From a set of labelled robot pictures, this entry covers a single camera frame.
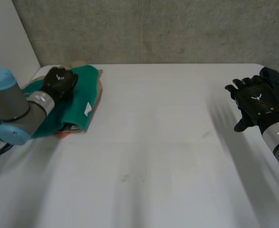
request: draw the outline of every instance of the gray wall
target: gray wall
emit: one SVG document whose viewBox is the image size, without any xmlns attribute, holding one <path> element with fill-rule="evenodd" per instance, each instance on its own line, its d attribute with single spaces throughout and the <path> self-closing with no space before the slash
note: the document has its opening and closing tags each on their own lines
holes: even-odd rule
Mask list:
<svg viewBox="0 0 279 228">
<path fill-rule="evenodd" d="M 13 0 L 41 65 L 258 63 L 279 70 L 279 0 Z"/>
</svg>

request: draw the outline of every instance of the white table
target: white table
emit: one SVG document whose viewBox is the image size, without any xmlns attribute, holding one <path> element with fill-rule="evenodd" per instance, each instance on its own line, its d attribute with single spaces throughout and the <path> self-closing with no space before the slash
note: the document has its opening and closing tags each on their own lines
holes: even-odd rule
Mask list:
<svg viewBox="0 0 279 228">
<path fill-rule="evenodd" d="M 257 128 L 233 132 L 224 90 L 262 66 L 96 67 L 87 133 L 0 158 L 0 228 L 279 227 L 279 164 Z"/>
</svg>

